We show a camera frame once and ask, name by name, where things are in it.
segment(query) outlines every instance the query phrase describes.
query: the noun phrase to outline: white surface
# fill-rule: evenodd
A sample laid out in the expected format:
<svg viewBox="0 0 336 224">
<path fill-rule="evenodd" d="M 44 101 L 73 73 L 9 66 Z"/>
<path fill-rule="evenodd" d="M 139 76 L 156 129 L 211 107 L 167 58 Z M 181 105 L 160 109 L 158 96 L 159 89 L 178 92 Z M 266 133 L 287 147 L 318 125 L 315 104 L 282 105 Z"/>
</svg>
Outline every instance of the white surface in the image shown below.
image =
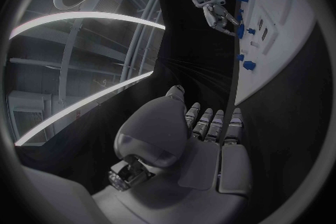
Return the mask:
<svg viewBox="0 0 336 224">
<path fill-rule="evenodd" d="M 47 126 L 53 124 L 55 121 L 61 119 L 62 117 L 68 115 L 69 113 L 77 110 L 78 108 L 106 95 L 109 94 L 110 92 L 113 92 L 121 87 L 124 87 L 128 84 L 131 84 L 135 81 L 141 80 L 145 77 L 150 76 L 152 72 L 148 72 L 146 74 L 142 74 L 141 76 L 137 76 L 135 78 L 132 78 L 130 80 L 126 80 L 122 83 L 119 83 L 117 85 L 114 85 L 112 87 L 107 88 L 106 90 L 102 90 L 100 92 L 97 92 L 96 94 L 90 95 L 89 97 L 84 98 L 83 100 L 76 102 L 73 105 L 68 106 L 67 108 L 63 109 L 62 111 L 58 112 L 57 114 L 51 116 L 50 118 L 47 118 L 46 120 L 44 120 L 43 122 L 41 122 L 40 124 L 38 124 L 37 126 L 35 126 L 32 130 L 30 130 L 29 132 L 27 132 L 24 136 L 22 136 L 16 143 L 16 146 L 22 146 L 25 142 L 27 142 L 30 138 L 32 138 L 35 134 L 37 134 L 39 131 L 43 130 L 44 128 L 46 128 Z"/>
<path fill-rule="evenodd" d="M 240 62 L 235 105 L 260 90 L 286 67 L 315 25 L 314 12 L 306 0 L 249 0 L 241 3 L 241 9 L 245 32 L 240 40 L 240 53 L 244 54 L 244 60 L 256 63 L 256 67 L 249 71 Z M 261 19 L 263 25 L 259 30 Z M 262 40 L 266 27 L 268 31 Z M 249 34 L 248 28 L 256 30 L 255 35 Z M 251 46 L 251 41 L 259 46 Z"/>
<path fill-rule="evenodd" d="M 63 13 L 58 13 L 58 14 L 47 15 L 47 16 L 43 16 L 43 17 L 28 21 L 16 27 L 15 29 L 13 29 L 13 31 L 11 32 L 10 39 L 22 33 L 23 31 L 31 29 L 35 26 L 47 24 L 48 22 L 53 22 L 53 21 L 66 20 L 70 18 L 109 18 L 109 19 L 114 19 L 114 20 L 136 22 L 138 24 L 145 24 L 145 25 L 157 27 L 163 30 L 166 29 L 164 25 L 156 24 L 151 21 L 146 21 L 141 18 L 130 17 L 130 16 L 114 14 L 114 13 L 105 13 L 105 12 L 77 11 L 77 12 L 63 12 Z"/>
</svg>

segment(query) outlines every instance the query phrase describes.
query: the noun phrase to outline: overhead light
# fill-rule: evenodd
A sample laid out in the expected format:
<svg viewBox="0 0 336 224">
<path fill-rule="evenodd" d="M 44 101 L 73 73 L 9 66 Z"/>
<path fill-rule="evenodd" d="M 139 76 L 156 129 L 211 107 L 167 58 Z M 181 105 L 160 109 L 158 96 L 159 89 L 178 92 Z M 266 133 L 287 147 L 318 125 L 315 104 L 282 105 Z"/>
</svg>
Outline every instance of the overhead light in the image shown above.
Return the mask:
<svg viewBox="0 0 336 224">
<path fill-rule="evenodd" d="M 109 18 L 113 20 L 122 20 L 122 21 L 131 21 L 136 22 L 138 24 L 145 24 L 148 26 L 153 26 L 160 29 L 166 29 L 164 25 L 156 24 L 155 22 L 146 21 L 141 18 L 120 15 L 115 13 L 106 13 L 106 12 L 94 12 L 94 11 L 78 11 L 78 12 L 63 12 L 58 14 L 47 15 L 43 17 L 36 18 L 34 20 L 28 21 L 18 27 L 16 27 L 10 36 L 12 39 L 14 36 L 31 29 L 35 26 L 39 26 L 42 24 L 47 24 L 48 22 L 59 21 L 59 20 L 67 20 L 71 18 Z"/>
<path fill-rule="evenodd" d="M 97 92 L 96 94 L 93 94 L 89 97 L 84 98 L 83 100 L 74 103 L 73 105 L 68 106 L 67 108 L 63 109 L 62 111 L 58 112 L 57 114 L 51 116 L 50 118 L 47 118 L 46 120 L 44 120 L 43 122 L 41 122 L 40 124 L 38 124 L 37 126 L 35 126 L 32 130 L 30 130 L 29 132 L 27 132 L 26 134 L 24 134 L 24 136 L 22 136 L 16 143 L 16 146 L 22 146 L 24 143 L 26 143 L 30 138 L 32 138 L 33 136 L 35 136 L 37 133 L 39 133 L 40 131 L 42 131 L 44 128 L 48 127 L 49 125 L 53 124 L 55 121 L 59 120 L 60 118 L 68 115 L 69 113 L 77 110 L 78 108 L 106 95 L 109 94 L 110 92 L 113 92 L 121 87 L 124 87 L 128 84 L 131 84 L 135 81 L 141 80 L 145 77 L 150 76 L 152 72 L 148 72 L 146 74 L 142 74 L 141 76 L 137 76 L 135 78 L 131 78 L 130 80 L 126 80 L 122 83 L 119 83 L 117 85 L 114 85 L 112 87 L 107 88 L 106 90 L 102 90 L 100 92 Z"/>
</svg>

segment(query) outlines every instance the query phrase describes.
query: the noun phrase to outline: led light strip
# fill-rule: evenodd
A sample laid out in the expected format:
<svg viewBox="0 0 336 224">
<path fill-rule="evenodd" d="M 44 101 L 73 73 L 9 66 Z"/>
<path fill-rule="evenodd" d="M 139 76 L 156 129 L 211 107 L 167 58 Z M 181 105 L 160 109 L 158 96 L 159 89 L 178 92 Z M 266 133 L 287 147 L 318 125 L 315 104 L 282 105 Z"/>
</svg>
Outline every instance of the led light strip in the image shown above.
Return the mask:
<svg viewBox="0 0 336 224">
<path fill-rule="evenodd" d="M 81 101 L 78 101 L 76 103 L 74 103 L 71 106 L 68 106 L 67 108 L 63 109 L 62 111 L 58 112 L 57 114 L 51 116 L 50 118 L 47 118 L 46 120 L 44 120 L 43 122 L 41 122 L 40 124 L 38 124 L 37 126 L 35 126 L 32 130 L 30 130 L 29 132 L 27 132 L 24 136 L 22 136 L 16 143 L 16 146 L 22 146 L 25 142 L 27 142 L 30 138 L 32 138 L 34 135 L 36 135 L 38 132 L 42 131 L 44 128 L 48 127 L 49 125 L 53 124 L 55 121 L 59 120 L 60 118 L 68 115 L 69 113 L 75 111 L 76 109 L 106 95 L 109 94 L 110 92 L 113 92 L 121 87 L 124 87 L 128 84 L 131 84 L 135 81 L 141 80 L 145 77 L 150 76 L 152 72 L 148 72 L 146 74 L 142 74 L 141 76 L 137 76 L 135 78 L 131 78 L 130 80 L 126 80 L 122 83 L 119 83 L 117 85 L 114 85 L 112 87 L 107 88 L 106 90 L 102 90 L 100 92 L 97 92 L 96 94 L 90 95 L 89 97 L 84 98 Z"/>
<path fill-rule="evenodd" d="M 28 21 L 25 24 L 22 24 L 16 27 L 12 31 L 10 39 L 22 33 L 23 31 L 31 29 L 35 26 L 47 24 L 48 22 L 53 22 L 53 21 L 66 20 L 70 18 L 109 18 L 109 19 L 114 19 L 114 20 L 136 22 L 138 24 L 145 24 L 145 25 L 153 26 L 153 27 L 160 28 L 163 30 L 166 29 L 164 25 L 156 24 L 155 22 L 151 22 L 151 21 L 146 21 L 141 18 L 114 14 L 114 13 L 106 13 L 106 12 L 78 11 L 78 12 L 63 12 L 63 13 L 58 13 L 58 14 L 47 15 L 44 17 L 39 17 L 34 20 Z"/>
</svg>

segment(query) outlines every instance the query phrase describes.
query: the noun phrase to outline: curved light strip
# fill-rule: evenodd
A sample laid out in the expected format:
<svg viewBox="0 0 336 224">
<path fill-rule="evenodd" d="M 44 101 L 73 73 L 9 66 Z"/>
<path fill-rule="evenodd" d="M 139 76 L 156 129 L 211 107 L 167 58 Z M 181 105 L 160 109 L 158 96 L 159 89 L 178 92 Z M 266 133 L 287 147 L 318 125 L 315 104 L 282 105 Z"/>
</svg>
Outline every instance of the curved light strip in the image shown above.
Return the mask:
<svg viewBox="0 0 336 224">
<path fill-rule="evenodd" d="M 53 124 L 56 120 L 59 120 L 60 118 L 68 115 L 69 113 L 75 111 L 76 109 L 106 95 L 109 94 L 110 92 L 113 92 L 121 87 L 124 87 L 128 84 L 131 84 L 135 81 L 141 80 L 145 77 L 150 76 L 152 72 L 148 72 L 146 74 L 142 74 L 141 76 L 137 76 L 135 78 L 131 78 L 130 80 L 126 80 L 122 83 L 119 83 L 117 85 L 114 85 L 112 87 L 107 88 L 106 90 L 102 90 L 100 92 L 97 92 L 96 94 L 90 95 L 89 97 L 84 98 L 81 101 L 78 101 L 76 103 L 74 103 L 71 106 L 68 106 L 67 108 L 61 110 L 60 112 L 58 112 L 57 114 L 51 116 L 50 118 L 47 118 L 46 120 L 44 120 L 43 122 L 41 122 L 40 124 L 38 124 L 37 126 L 35 126 L 32 130 L 30 130 L 29 132 L 27 132 L 24 136 L 22 136 L 16 143 L 16 146 L 22 146 L 25 142 L 27 142 L 30 138 L 32 138 L 34 135 L 36 135 L 38 132 L 42 131 L 44 128 L 48 127 L 49 125 Z"/>
<path fill-rule="evenodd" d="M 34 20 L 28 21 L 25 24 L 22 24 L 18 27 L 16 27 L 10 36 L 10 39 L 12 39 L 14 36 L 31 29 L 35 26 L 39 26 L 42 24 L 47 24 L 48 22 L 53 21 L 59 21 L 59 20 L 66 20 L 70 18 L 109 18 L 114 20 L 122 20 L 122 21 L 131 21 L 136 22 L 138 24 L 145 24 L 153 27 L 157 27 L 160 29 L 166 29 L 164 25 L 156 24 L 155 22 L 146 21 L 141 18 L 126 16 L 126 15 L 120 15 L 120 14 L 114 14 L 114 13 L 105 13 L 105 12 L 91 12 L 91 11 L 78 11 L 78 12 L 63 12 L 58 14 L 52 14 L 47 15 L 44 17 L 39 17 Z"/>
</svg>

